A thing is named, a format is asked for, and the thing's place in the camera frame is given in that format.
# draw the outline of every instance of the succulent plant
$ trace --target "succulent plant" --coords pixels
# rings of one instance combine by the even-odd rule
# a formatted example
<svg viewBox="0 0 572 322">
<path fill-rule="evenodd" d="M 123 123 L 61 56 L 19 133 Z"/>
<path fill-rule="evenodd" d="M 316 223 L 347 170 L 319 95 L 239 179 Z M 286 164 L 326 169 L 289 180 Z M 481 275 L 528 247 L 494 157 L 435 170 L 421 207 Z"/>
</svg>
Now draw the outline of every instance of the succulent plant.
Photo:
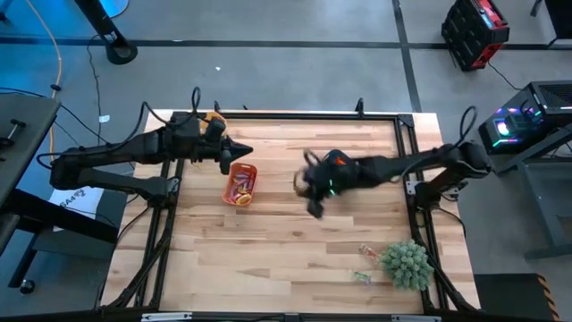
<svg viewBox="0 0 572 322">
<path fill-rule="evenodd" d="M 426 290 L 433 273 L 425 248 L 413 240 L 390 244 L 382 253 L 380 263 L 397 289 Z"/>
</svg>

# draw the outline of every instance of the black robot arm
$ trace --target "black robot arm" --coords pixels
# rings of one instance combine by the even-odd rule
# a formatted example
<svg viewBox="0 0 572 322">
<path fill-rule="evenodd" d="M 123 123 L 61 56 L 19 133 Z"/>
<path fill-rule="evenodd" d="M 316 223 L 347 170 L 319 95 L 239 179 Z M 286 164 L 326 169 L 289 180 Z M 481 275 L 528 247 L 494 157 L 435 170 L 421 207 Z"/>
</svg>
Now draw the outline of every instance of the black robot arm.
<svg viewBox="0 0 572 322">
<path fill-rule="evenodd" d="M 431 192 L 423 194 L 428 200 L 419 200 L 422 203 L 418 205 L 420 208 L 430 206 L 429 201 L 435 196 L 440 198 L 443 192 L 458 186 L 466 178 L 482 178 L 491 171 L 484 149 L 474 142 L 464 142 L 458 147 L 445 144 L 406 157 L 352 158 L 335 149 L 322 159 L 306 150 L 304 158 L 308 167 L 303 169 L 301 181 L 298 174 L 295 176 L 294 190 L 300 197 L 308 199 L 307 210 L 316 218 L 323 215 L 321 201 L 325 198 L 351 189 L 373 188 L 416 171 L 445 168 L 431 182 L 416 186 L 416 190 Z"/>
<path fill-rule="evenodd" d="M 212 119 L 201 133 L 195 113 L 175 112 L 165 126 L 122 143 L 93 148 L 70 148 L 52 162 L 50 183 L 59 190 L 99 187 L 126 193 L 138 193 L 151 207 L 164 207 L 178 185 L 178 178 L 139 179 L 112 174 L 94 167 L 123 162 L 156 165 L 174 159 L 220 163 L 221 173 L 228 174 L 232 161 L 252 152 L 252 148 L 224 135 L 223 120 Z"/>
</svg>

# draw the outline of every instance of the white paper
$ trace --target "white paper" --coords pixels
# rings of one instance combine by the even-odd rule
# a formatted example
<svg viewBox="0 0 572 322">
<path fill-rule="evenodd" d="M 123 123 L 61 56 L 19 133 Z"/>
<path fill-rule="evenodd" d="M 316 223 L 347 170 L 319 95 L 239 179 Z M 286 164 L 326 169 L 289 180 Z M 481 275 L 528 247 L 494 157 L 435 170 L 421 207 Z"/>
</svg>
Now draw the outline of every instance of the white paper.
<svg viewBox="0 0 572 322">
<path fill-rule="evenodd" d="M 90 187 L 79 188 L 74 191 L 54 190 L 49 202 L 60 207 L 66 207 L 88 218 L 96 219 L 97 205 L 99 205 L 103 193 L 104 190 L 101 188 Z M 61 230 L 60 227 L 54 227 L 54 232 Z"/>
</svg>

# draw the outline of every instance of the orange basket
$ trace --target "orange basket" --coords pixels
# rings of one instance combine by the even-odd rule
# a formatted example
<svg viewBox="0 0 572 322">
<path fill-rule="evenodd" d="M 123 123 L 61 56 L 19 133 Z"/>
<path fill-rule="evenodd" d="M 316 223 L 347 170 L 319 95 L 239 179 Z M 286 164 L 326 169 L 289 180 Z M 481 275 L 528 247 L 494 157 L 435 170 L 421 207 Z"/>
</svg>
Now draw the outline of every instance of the orange basket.
<svg viewBox="0 0 572 322">
<path fill-rule="evenodd" d="M 255 166 L 242 163 L 232 164 L 223 201 L 234 206 L 248 206 L 254 197 L 256 180 L 257 168 Z"/>
</svg>

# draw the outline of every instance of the gray floor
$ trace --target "gray floor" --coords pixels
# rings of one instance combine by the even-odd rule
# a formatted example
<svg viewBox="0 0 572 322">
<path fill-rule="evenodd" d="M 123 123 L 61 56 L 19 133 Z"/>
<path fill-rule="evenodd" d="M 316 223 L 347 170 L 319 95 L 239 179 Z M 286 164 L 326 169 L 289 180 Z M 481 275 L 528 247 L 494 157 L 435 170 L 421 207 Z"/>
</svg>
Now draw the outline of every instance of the gray floor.
<svg viewBox="0 0 572 322">
<path fill-rule="evenodd" d="M 401 0 L 409 42 L 442 42 L 439 29 L 452 0 Z M 509 20 L 511 43 L 546 44 L 542 24 L 528 16 L 534 0 L 497 0 Z M 72 0 L 34 1 L 58 38 L 89 38 L 94 31 Z M 0 37 L 44 37 L 24 1 L 8 12 Z M 114 19 L 128 37 L 147 40 L 307 40 L 396 42 L 390 0 L 147 0 L 131 1 Z M 350 110 L 359 97 L 369 111 L 410 112 L 408 85 L 399 49 L 140 47 L 130 64 L 111 65 L 102 47 L 92 47 L 101 83 L 103 125 L 108 140 L 122 140 L 135 123 L 142 100 L 154 108 L 187 108 L 200 86 L 202 104 L 217 99 L 223 108 Z M 62 46 L 63 91 L 59 98 L 91 128 L 97 127 L 95 82 L 85 47 Z M 0 45 L 0 86 L 49 94 L 56 73 L 51 46 Z M 458 120 L 469 105 L 479 122 L 515 94 L 492 69 L 463 73 L 449 53 L 411 50 L 423 112 L 438 114 L 445 141 L 458 138 Z M 572 78 L 572 51 L 502 51 L 492 60 L 513 83 Z M 96 144 L 88 132 L 61 112 L 58 121 L 77 140 Z M 73 142 L 55 129 L 55 149 Z M 46 151 L 46 143 L 40 148 Z M 114 171 L 125 172 L 126 167 Z M 21 188 L 49 198 L 48 173 L 33 164 Z M 543 245 L 534 213 L 518 179 L 494 175 L 471 182 L 459 208 L 467 224 L 467 245 L 475 273 L 543 274 L 559 313 L 572 319 L 571 257 L 527 262 L 523 253 Z M 120 208 L 122 201 L 114 202 Z M 0 257 L 0 284 L 7 280 L 29 236 L 18 233 Z M 0 315 L 93 307 L 108 260 L 40 253 L 29 272 L 37 290 L 21 297 L 0 287 Z"/>
</svg>

